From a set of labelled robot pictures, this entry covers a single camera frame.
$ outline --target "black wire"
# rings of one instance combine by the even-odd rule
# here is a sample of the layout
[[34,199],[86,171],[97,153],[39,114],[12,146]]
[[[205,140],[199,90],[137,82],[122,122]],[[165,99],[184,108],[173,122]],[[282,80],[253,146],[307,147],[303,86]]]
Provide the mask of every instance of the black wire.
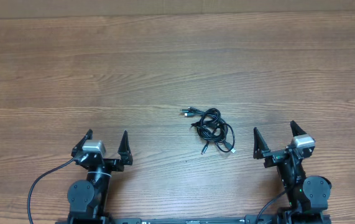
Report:
[[281,192],[275,198],[273,198],[271,201],[269,201],[266,205],[264,205],[264,207],[262,208],[262,210],[260,210],[259,214],[256,217],[255,224],[257,224],[259,222],[260,216],[263,214],[263,212],[267,209],[268,206],[273,204],[276,200],[278,200],[278,198],[280,198],[281,196],[283,196],[287,192],[291,191],[295,187],[296,180],[297,180],[296,162],[295,162],[295,159],[293,158],[293,153],[289,152],[289,155],[290,155],[290,159],[292,160],[292,164],[293,164],[293,176],[294,176],[295,181],[293,182],[292,186],[290,186],[289,189],[285,189],[283,192]]
[[[209,142],[214,142],[217,148],[222,152],[230,152],[232,149],[234,149],[235,135],[233,128],[223,118],[221,118],[221,113],[219,110],[216,108],[210,108],[203,112],[193,107],[190,107],[188,110],[190,113],[193,113],[193,115],[201,116],[201,119],[198,122],[191,125],[196,127],[198,135],[207,141],[206,146],[209,144]],[[220,133],[216,135],[215,133],[217,129],[220,129]],[[233,135],[233,144],[231,147],[226,146],[228,129],[231,130],[231,134]],[[228,150],[223,150],[219,146],[219,143],[223,143]]]
[[34,191],[34,187],[35,187],[36,183],[37,183],[40,179],[42,179],[44,176],[46,176],[47,174],[52,173],[52,172],[54,172],[54,171],[56,171],[56,170],[61,169],[62,167],[67,166],[67,165],[70,164],[73,160],[74,160],[74,158],[72,158],[72,159],[69,160],[68,162],[66,162],[66,163],[64,163],[64,164],[62,164],[62,165],[60,165],[60,166],[58,166],[58,167],[56,167],[56,168],[54,168],[54,169],[52,169],[52,170],[47,171],[46,173],[40,175],[40,176],[34,181],[34,183],[32,184],[32,186],[30,187],[30,190],[29,190],[29,193],[28,193],[28,200],[27,200],[27,211],[28,211],[28,219],[29,219],[29,223],[30,223],[30,224],[34,224],[34,222],[32,221],[31,214],[30,214],[30,196],[32,195],[32,192]]

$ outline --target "bundle of black cable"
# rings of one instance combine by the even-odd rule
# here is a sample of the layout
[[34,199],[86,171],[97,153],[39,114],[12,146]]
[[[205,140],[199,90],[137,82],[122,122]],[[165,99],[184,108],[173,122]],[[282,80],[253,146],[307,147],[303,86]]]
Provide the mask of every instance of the bundle of black cable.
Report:
[[[221,118],[221,113],[216,108],[210,108],[207,111],[203,112],[196,108],[189,107],[187,110],[182,110],[186,117],[200,115],[201,119],[198,122],[192,123],[193,127],[196,127],[196,131],[198,135],[206,140],[206,144],[202,149],[201,154],[203,155],[210,142],[214,142],[217,148],[222,152],[235,152],[235,135],[233,128],[226,123],[226,121]],[[227,142],[227,134],[228,129],[231,130],[231,134],[233,135],[233,144],[231,145]],[[224,144],[227,150],[223,150],[219,144]]]

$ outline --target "wall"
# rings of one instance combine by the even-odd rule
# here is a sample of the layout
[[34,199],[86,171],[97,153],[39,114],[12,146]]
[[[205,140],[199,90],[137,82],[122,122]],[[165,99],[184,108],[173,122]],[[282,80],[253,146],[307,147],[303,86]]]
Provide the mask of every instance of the wall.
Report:
[[355,0],[0,0],[0,19],[355,10]]

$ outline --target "table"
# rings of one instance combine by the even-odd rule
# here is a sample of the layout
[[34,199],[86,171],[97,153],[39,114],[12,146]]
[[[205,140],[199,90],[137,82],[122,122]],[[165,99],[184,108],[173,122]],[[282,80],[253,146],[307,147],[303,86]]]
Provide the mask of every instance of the table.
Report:
[[[187,106],[218,108],[237,152],[202,156]],[[332,181],[327,213],[355,223],[355,11],[0,20],[0,223],[28,223],[29,187],[89,128],[108,157],[129,133],[114,217],[256,214],[282,184],[252,158],[253,128],[282,149],[291,120],[316,139],[303,166]],[[42,179],[34,222],[65,219],[85,177],[69,165]]]

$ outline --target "black cable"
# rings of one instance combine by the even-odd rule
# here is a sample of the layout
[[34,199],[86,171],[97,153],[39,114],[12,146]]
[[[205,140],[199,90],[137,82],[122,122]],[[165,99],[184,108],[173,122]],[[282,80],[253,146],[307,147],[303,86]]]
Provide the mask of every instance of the black cable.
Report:
[[[219,110],[216,108],[210,108],[204,112],[196,108],[189,107],[187,110],[182,111],[185,113],[185,116],[201,116],[201,119],[198,122],[191,124],[191,126],[196,127],[198,135],[202,139],[206,140],[206,144],[203,147],[201,154],[206,152],[210,142],[214,142],[217,148],[222,152],[235,152],[235,135],[233,128],[223,118],[221,118],[221,113]],[[233,135],[233,144],[230,144],[226,141],[228,129],[231,130],[231,134]],[[219,143],[223,143],[227,150],[223,150]]]
[[30,224],[34,224],[34,222],[32,221],[31,214],[30,214],[30,196],[32,195],[32,192],[34,191],[34,187],[35,187],[36,183],[37,183],[40,179],[42,179],[44,176],[46,176],[47,174],[52,173],[52,172],[54,172],[54,171],[56,171],[56,170],[61,169],[62,167],[67,166],[67,165],[70,164],[73,160],[74,160],[74,158],[72,158],[72,159],[69,160],[68,162],[66,162],[66,163],[64,163],[64,164],[62,164],[62,165],[60,165],[60,166],[58,166],[58,167],[56,167],[56,168],[54,168],[54,169],[52,169],[52,170],[47,171],[46,173],[40,175],[40,176],[34,181],[34,183],[32,184],[32,186],[30,187],[30,190],[29,190],[29,193],[28,193],[28,200],[27,200],[27,211],[28,211],[28,219],[29,219],[29,223],[30,223]]
[[296,162],[295,159],[293,158],[293,153],[289,152],[290,155],[290,159],[292,161],[293,164],[293,176],[294,176],[294,182],[292,184],[292,186],[290,186],[289,189],[285,189],[283,192],[281,192],[280,194],[278,194],[275,198],[273,198],[271,201],[269,201],[266,205],[264,205],[264,207],[262,208],[262,210],[260,210],[259,214],[256,217],[256,222],[255,224],[257,224],[259,222],[260,216],[263,214],[263,212],[267,209],[268,206],[270,206],[271,204],[273,204],[276,200],[278,200],[278,198],[280,198],[281,196],[283,196],[284,194],[286,194],[287,192],[291,191],[296,184],[297,181],[297,171],[296,171]]

